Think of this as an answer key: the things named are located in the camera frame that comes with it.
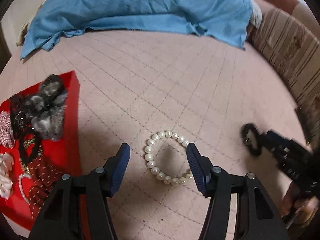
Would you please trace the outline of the person's right hand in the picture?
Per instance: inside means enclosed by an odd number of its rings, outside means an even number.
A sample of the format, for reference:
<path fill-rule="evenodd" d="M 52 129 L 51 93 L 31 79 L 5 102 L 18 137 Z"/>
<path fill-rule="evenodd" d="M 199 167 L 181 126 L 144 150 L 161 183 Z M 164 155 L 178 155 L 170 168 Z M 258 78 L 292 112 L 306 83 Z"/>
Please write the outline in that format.
<path fill-rule="evenodd" d="M 318 210 L 319 200 L 317 197 L 303 199 L 300 197 L 299 187 L 292 182 L 281 202 L 279 213 L 281 217 L 287 216 L 292 207 L 301 213 L 295 220 L 295 224 L 304 224 L 312 219 Z"/>

